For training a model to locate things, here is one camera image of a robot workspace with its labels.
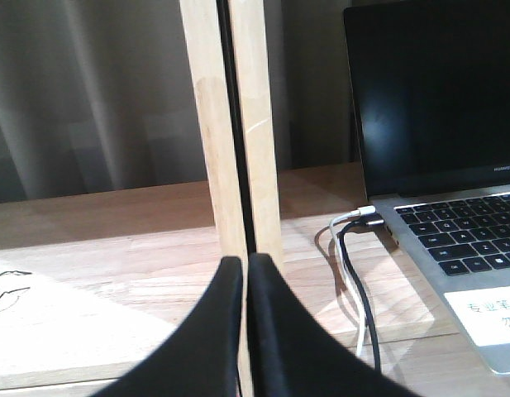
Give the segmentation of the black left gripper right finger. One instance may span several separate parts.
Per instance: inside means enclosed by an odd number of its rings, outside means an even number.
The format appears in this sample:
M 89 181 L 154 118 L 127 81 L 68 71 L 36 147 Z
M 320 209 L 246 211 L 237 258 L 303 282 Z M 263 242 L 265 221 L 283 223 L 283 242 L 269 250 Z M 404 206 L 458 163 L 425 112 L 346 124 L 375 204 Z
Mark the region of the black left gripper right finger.
M 257 396 L 411 396 L 331 336 L 268 254 L 250 255 L 247 337 Z

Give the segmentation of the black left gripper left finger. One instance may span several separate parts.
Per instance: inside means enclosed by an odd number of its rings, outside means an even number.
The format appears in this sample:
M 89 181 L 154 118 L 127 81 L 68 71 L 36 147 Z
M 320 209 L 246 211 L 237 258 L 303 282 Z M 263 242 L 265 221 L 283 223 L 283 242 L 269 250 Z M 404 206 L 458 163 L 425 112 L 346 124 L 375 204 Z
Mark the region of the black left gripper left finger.
M 143 362 L 96 396 L 235 396 L 241 260 L 224 256 L 200 300 Z

